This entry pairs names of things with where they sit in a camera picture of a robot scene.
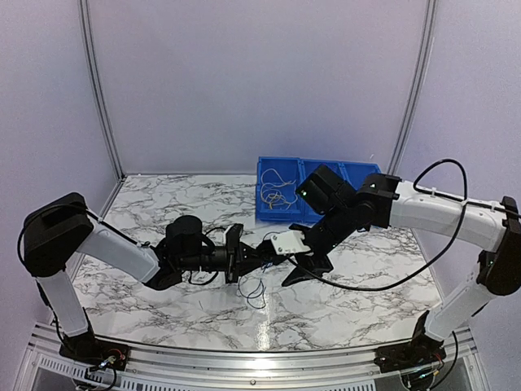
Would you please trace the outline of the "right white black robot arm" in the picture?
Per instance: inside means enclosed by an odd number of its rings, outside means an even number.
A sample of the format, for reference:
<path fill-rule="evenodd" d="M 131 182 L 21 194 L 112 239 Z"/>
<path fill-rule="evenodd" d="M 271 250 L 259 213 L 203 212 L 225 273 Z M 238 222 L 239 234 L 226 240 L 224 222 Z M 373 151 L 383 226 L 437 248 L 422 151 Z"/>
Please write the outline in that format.
<path fill-rule="evenodd" d="M 480 247 L 477 266 L 441 304 L 416 323 L 403 357 L 419 365 L 457 327 L 479 313 L 496 297 L 520 288 L 520 215 L 516 201 L 472 200 L 467 193 L 452 195 L 416 182 L 375 173 L 354 188 L 325 165 L 314 170 L 297 194 L 321 219 L 311 227 L 294 225 L 274 235 L 270 243 L 279 256 L 294 257 L 296 268 L 287 279 L 320 279 L 329 252 L 353 232 L 401 227 L 427 231 Z"/>

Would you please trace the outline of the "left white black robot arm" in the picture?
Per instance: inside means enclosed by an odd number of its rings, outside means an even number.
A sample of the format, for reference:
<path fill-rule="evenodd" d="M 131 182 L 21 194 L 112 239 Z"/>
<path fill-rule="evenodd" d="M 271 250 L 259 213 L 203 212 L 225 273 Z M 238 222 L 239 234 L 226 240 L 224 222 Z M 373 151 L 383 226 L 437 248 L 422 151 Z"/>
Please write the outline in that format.
<path fill-rule="evenodd" d="M 227 283 L 272 262 L 266 248 L 242 242 L 243 225 L 225 228 L 224 243 L 204 234 L 202 221 L 183 215 L 167 225 L 157 244 L 139 243 L 96 216 L 82 195 L 69 193 L 30 213 L 19 233 L 20 262 L 35 278 L 53 310 L 72 351 L 85 362 L 97 362 L 103 345 L 95 339 L 72 281 L 66 273 L 76 253 L 96 258 L 125 272 L 146 287 L 163 291 L 182 282 L 190 271 L 217 272 Z"/>

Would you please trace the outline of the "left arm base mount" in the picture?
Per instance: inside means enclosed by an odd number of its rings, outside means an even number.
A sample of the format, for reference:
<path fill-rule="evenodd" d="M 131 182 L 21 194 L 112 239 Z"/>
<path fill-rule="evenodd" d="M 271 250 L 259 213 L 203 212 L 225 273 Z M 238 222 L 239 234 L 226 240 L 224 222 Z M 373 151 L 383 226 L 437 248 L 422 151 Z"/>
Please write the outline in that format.
<path fill-rule="evenodd" d="M 69 341 L 65 345 L 62 344 L 59 349 L 60 356 L 89 364 L 92 367 L 99 367 L 103 361 L 113 357 L 115 362 L 109 362 L 107 366 L 117 371 L 123 371 L 126 368 L 129 353 L 128 345 L 99 339 L 81 341 L 76 345 L 72 345 L 72 342 Z"/>

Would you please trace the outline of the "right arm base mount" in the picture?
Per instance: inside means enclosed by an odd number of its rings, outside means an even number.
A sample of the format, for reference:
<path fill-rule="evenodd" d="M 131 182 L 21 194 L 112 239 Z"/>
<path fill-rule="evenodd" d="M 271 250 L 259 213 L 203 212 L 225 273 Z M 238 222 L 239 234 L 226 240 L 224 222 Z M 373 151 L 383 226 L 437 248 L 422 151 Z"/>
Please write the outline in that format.
<path fill-rule="evenodd" d="M 425 366 L 445 358 L 445 349 L 438 341 L 409 341 L 378 347 L 375 350 L 374 364 L 379 367 L 381 373 L 388 373 Z"/>

